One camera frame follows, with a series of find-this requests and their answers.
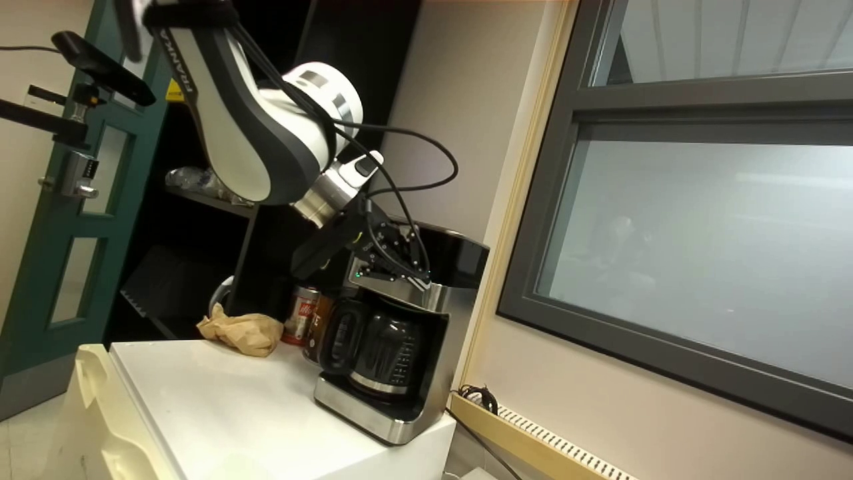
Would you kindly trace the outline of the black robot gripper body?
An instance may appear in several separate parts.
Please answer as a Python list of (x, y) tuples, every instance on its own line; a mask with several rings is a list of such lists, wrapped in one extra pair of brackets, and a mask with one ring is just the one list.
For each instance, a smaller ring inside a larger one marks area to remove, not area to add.
[(328, 226), (308, 234), (290, 256), (290, 275), (307, 280), (342, 250), (384, 278), (428, 280), (422, 236), (406, 234), (374, 199), (351, 199)]

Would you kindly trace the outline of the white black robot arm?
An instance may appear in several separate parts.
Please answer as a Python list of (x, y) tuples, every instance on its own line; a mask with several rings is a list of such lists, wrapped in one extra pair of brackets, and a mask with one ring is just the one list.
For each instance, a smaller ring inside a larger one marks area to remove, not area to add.
[(167, 55), (219, 182), (248, 203), (290, 204), (318, 226), (290, 256), (294, 278), (351, 250), (386, 278), (428, 283), (418, 231), (403, 234), (364, 188), (384, 155), (356, 140), (362, 100), (335, 67), (307, 60), (279, 75), (232, 0), (146, 0), (124, 35), (140, 30)]

